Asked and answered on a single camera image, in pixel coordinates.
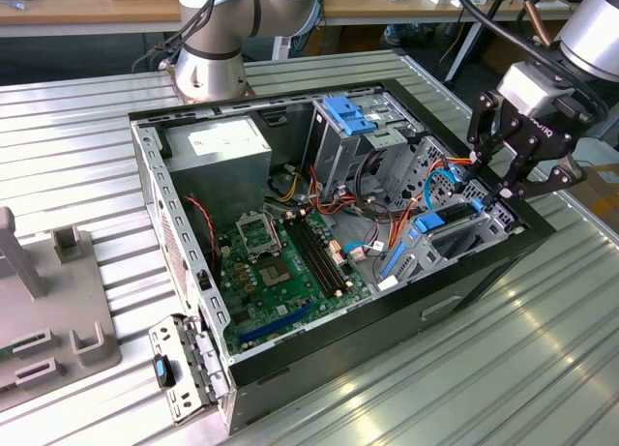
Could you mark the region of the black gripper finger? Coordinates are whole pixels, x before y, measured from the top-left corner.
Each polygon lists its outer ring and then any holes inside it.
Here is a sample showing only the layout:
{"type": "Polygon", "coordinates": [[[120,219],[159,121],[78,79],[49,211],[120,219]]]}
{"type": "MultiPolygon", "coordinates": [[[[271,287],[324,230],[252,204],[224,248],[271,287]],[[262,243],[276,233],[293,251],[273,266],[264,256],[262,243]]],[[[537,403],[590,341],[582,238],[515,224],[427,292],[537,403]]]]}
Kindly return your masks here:
{"type": "Polygon", "coordinates": [[[571,154],[567,154],[550,170],[545,180],[530,181],[528,175],[538,164],[532,160],[534,153],[533,147],[515,152],[506,174],[485,197],[485,204],[494,204],[499,198],[528,199],[561,191],[586,178],[582,167],[571,154]]]}
{"type": "Polygon", "coordinates": [[[466,134],[471,145],[469,159],[472,164],[465,173],[466,180],[472,180],[479,170],[488,165],[496,148],[505,139],[500,129],[494,131],[492,125],[504,99],[496,91],[482,92],[475,102],[466,134]]]}

